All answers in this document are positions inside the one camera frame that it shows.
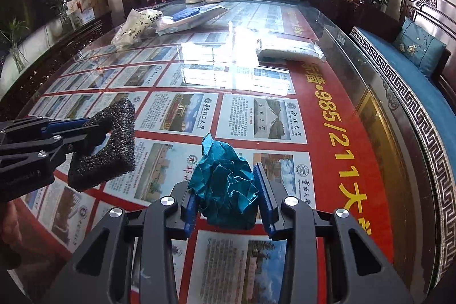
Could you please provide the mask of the person's left hand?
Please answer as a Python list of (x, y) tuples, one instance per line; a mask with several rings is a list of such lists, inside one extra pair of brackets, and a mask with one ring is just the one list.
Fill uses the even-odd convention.
[(16, 244), (22, 241), (19, 220), (15, 203), (1, 203), (0, 210), (1, 240), (5, 244)]

